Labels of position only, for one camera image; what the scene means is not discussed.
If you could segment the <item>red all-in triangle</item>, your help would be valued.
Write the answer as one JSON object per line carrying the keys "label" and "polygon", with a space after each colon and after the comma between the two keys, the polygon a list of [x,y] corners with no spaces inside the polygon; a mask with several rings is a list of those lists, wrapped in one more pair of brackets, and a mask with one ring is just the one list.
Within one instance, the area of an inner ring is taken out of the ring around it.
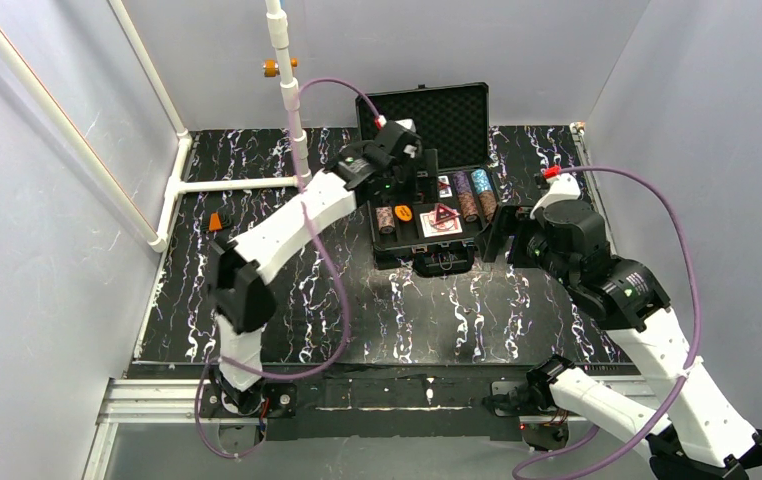
{"label": "red all-in triangle", "polygon": [[459,218],[459,212],[443,203],[437,203],[433,211],[431,225],[437,230],[449,230],[455,228],[455,222]]}
{"label": "red all-in triangle", "polygon": [[450,198],[454,195],[447,176],[439,176],[437,178],[437,185],[439,198]]}

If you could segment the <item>yellow big blind button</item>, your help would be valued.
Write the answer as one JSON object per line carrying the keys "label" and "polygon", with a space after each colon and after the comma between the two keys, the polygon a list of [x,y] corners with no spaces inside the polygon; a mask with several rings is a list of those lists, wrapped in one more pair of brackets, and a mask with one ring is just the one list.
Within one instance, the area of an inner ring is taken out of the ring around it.
{"label": "yellow big blind button", "polygon": [[411,222],[414,218],[412,209],[405,204],[396,205],[393,207],[395,217],[403,223]]}

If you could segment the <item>black poker set case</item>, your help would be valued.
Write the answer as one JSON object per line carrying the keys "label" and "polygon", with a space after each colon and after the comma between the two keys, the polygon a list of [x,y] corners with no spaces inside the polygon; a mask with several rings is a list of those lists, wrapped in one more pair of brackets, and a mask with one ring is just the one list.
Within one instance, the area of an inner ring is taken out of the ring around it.
{"label": "black poker set case", "polygon": [[422,277],[466,273],[477,253],[475,239],[490,223],[476,181],[495,193],[487,170],[490,156],[489,86],[485,82],[375,93],[355,100],[361,139],[376,136],[373,108],[389,120],[411,120],[422,139],[422,164],[415,192],[404,205],[412,219],[394,216],[383,232],[384,203],[368,205],[372,254],[379,270],[409,266]]}

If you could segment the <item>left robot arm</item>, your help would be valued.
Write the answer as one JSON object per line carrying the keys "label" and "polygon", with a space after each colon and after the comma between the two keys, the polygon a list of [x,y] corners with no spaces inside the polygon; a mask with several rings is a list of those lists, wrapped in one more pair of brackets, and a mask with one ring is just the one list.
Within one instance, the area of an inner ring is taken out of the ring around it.
{"label": "left robot arm", "polygon": [[295,381],[295,374],[262,369],[262,334],[278,301],[270,285],[284,265],[313,245],[332,275],[338,269],[320,233],[367,203],[412,200],[426,168],[422,138],[412,119],[377,117],[370,140],[343,147],[298,194],[259,225],[218,237],[208,259],[206,292],[219,334],[215,379],[244,396],[262,379]]}

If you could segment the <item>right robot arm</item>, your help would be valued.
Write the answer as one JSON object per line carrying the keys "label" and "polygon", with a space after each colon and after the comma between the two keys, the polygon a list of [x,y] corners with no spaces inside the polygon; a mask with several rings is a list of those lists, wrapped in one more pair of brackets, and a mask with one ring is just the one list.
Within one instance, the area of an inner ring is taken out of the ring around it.
{"label": "right robot arm", "polygon": [[575,178],[549,172],[532,205],[503,205],[478,235],[486,261],[509,247],[509,263],[559,281],[573,303],[627,353],[659,400],[651,409],[553,355],[525,380],[484,399],[499,416],[565,411],[637,452],[659,479],[744,479],[762,466],[762,429],[744,419],[716,385],[686,336],[669,296],[642,263],[616,255],[605,220]]}

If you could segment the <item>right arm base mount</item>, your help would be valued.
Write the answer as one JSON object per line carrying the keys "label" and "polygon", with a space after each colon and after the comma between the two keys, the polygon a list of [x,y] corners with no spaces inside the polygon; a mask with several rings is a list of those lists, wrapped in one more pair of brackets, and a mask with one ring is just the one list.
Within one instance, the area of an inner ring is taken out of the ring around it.
{"label": "right arm base mount", "polygon": [[497,417],[517,417],[522,440],[535,451],[558,450],[568,444],[569,411],[557,407],[540,387],[494,382],[481,403]]}

